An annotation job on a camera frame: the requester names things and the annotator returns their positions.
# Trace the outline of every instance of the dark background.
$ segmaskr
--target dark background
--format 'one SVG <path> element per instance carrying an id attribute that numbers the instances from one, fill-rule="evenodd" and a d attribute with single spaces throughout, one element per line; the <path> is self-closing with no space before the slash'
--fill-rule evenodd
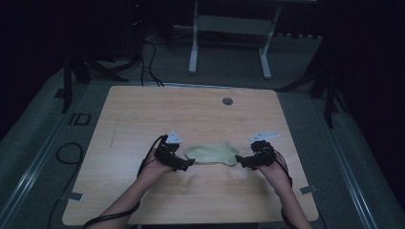
<path id="1" fill-rule="evenodd" d="M 243 4 L 235 1 L 234 7 Z M 44 82 L 77 50 L 114 60 L 134 21 L 171 38 L 174 24 L 192 24 L 192 1 L 0 1 L 0 138 L 7 134 Z M 202 9 L 218 10 L 204 1 Z M 231 6 L 221 8 L 238 13 Z M 254 13 L 255 10 L 243 13 Z M 337 73 L 337 88 L 366 137 L 402 208 L 405 208 L 405 8 L 396 1 L 285 3 L 278 35 L 323 36 L 311 71 Z"/>

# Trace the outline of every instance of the beige fabric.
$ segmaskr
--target beige fabric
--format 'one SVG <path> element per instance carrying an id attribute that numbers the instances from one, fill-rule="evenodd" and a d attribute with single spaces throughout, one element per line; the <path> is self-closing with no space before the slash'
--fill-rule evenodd
<path id="1" fill-rule="evenodd" d="M 185 154 L 188 158 L 196 159 L 197 163 L 234 165 L 237 162 L 235 155 L 238 155 L 239 151 L 225 141 L 218 144 L 202 144 L 190 147 L 185 151 Z"/>

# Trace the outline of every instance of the gray floor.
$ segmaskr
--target gray floor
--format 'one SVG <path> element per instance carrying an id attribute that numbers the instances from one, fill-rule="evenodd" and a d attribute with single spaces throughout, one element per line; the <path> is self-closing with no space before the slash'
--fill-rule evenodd
<path id="1" fill-rule="evenodd" d="M 173 43 L 161 42 L 158 35 L 148 39 L 157 47 L 152 71 L 166 86 L 176 83 L 279 88 L 303 75 L 321 41 L 275 37 L 267 55 L 273 76 L 266 80 L 262 77 L 256 49 L 218 45 L 212 34 L 203 34 L 197 73 L 189 74 L 190 36 L 184 30 L 178 35 Z M 143 53 L 148 62 L 153 48 L 145 46 Z M 122 73 L 130 82 L 119 84 L 139 85 L 139 74 L 139 68 Z M 73 165 L 60 164 L 55 151 L 72 141 L 86 151 L 105 97 L 110 87 L 116 84 L 104 77 L 95 77 L 90 85 L 74 84 L 74 104 L 67 114 L 60 112 L 62 100 L 53 97 L 62 87 L 62 73 L 57 73 L 44 85 L 0 145 L 0 202 L 15 207 L 15 214 L 3 212 L 2 217 L 10 217 L 10 222 L 5 225 L 18 229 L 47 227 L 53 204 L 75 169 Z M 322 118 L 324 101 L 309 98 L 309 88 L 310 83 L 287 94 L 279 94 L 279 97 L 309 184 L 317 189 L 313 195 L 328 228 L 405 228 L 404 213 L 351 115 L 340 109 L 339 114 L 333 115 L 334 129 L 329 129 Z M 73 113 L 91 115 L 90 124 L 69 125 Z M 70 149 L 66 149 L 64 156 L 77 160 L 78 150 Z M 27 184 L 27 190 L 31 190 L 26 197 L 21 194 L 21 205 L 15 203 L 18 201 L 8 202 L 15 198 L 14 190 L 20 178 L 30 177 L 25 172 L 38 156 L 44 165 L 38 168 L 39 176 L 31 177 Z M 61 222 L 65 206 L 66 196 L 63 196 L 55 208 L 52 228 L 73 228 Z M 313 226 L 324 228 L 320 219 Z M 285 228 L 285 225 L 272 222 L 260 223 L 260 227 Z"/>

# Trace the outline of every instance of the small round object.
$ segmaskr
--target small round object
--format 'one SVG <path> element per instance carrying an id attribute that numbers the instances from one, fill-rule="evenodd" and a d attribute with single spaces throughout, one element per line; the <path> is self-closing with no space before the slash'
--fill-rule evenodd
<path id="1" fill-rule="evenodd" d="M 232 105 L 232 103 L 233 103 L 233 100 L 232 100 L 232 98 L 230 98 L 230 97 L 225 97 L 225 98 L 223 99 L 223 104 L 224 104 L 224 105 L 229 106 L 229 105 Z"/>

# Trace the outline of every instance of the table top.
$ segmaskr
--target table top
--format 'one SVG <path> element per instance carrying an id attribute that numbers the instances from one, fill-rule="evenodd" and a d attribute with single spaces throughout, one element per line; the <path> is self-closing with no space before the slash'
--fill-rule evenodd
<path id="1" fill-rule="evenodd" d="M 223 99 L 233 100 L 231 105 Z M 270 144 L 285 158 L 293 190 L 309 220 L 318 212 L 277 94 L 269 90 L 115 86 L 110 90 L 63 216 L 67 225 L 97 217 L 134 182 L 152 143 L 175 131 L 183 144 L 227 141 L 251 156 L 249 138 L 278 132 Z M 258 171 L 222 163 L 194 164 L 164 175 L 143 197 L 133 224 L 282 221 L 281 204 Z"/>

